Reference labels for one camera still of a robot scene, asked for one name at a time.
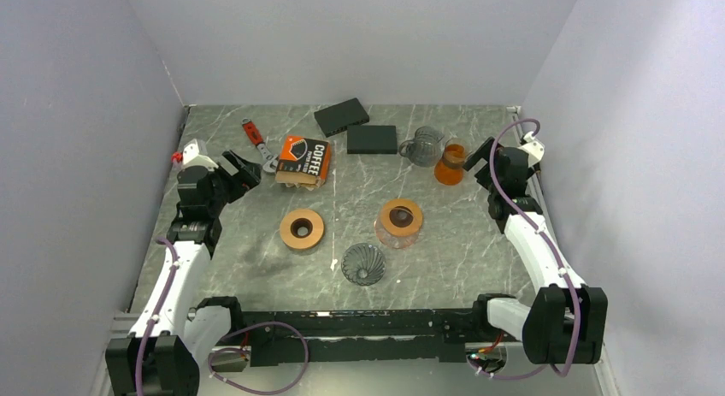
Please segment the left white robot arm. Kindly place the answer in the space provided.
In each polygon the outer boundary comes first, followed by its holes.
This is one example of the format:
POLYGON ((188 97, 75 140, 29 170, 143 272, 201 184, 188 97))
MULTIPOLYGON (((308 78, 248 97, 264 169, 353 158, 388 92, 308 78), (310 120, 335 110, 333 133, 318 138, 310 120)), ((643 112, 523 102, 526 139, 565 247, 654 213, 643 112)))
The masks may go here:
POLYGON ((177 174, 176 215, 157 242, 162 270, 138 320, 105 351, 116 395, 195 395, 202 366, 218 341, 239 342, 246 330, 237 299, 207 298, 188 317, 200 278, 221 237, 224 208, 258 186, 262 167, 224 151, 231 174, 205 155, 184 155, 177 174))

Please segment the orange coffee filter box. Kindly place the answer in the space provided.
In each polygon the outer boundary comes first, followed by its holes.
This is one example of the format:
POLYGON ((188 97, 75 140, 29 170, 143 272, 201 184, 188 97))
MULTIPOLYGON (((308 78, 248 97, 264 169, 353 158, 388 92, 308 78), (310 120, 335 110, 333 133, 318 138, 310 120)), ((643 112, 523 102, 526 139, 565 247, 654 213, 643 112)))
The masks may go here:
POLYGON ((333 150, 329 142, 287 135, 275 171, 275 181, 287 187, 314 190, 327 180, 333 150))

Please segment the grey glass carafe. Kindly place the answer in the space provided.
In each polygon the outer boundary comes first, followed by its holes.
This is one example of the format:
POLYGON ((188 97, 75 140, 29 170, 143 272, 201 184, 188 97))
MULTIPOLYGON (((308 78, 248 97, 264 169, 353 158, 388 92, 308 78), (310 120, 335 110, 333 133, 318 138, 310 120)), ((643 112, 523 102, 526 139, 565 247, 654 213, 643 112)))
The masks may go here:
POLYGON ((412 139, 400 144, 398 154, 408 158, 416 166, 432 167, 441 158, 441 143, 444 137, 444 134, 434 127, 419 127, 412 139))

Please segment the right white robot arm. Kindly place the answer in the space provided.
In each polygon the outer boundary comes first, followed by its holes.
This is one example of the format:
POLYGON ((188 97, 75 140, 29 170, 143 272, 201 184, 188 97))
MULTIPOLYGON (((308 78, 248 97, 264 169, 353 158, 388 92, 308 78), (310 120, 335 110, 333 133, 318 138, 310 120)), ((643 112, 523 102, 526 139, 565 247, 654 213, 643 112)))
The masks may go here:
POLYGON ((488 195, 488 213, 512 244, 533 283, 531 305, 506 294, 485 294, 471 317, 481 340, 502 331, 520 341, 534 364, 595 364, 604 345, 608 298, 589 286, 569 265, 554 242, 538 201, 528 195, 544 146, 534 138, 517 147, 490 137, 472 152, 463 167, 485 165, 475 174, 488 195))

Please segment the clear glass ribbed dripper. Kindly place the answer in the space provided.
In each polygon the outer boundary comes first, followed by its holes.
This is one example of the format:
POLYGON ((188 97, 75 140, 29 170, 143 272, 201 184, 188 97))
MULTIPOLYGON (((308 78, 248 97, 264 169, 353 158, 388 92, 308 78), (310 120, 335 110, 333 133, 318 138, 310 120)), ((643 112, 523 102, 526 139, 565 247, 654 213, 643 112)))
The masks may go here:
POLYGON ((349 282, 361 287, 372 286, 384 276, 386 258, 377 246, 358 243, 345 251, 341 269, 349 282))

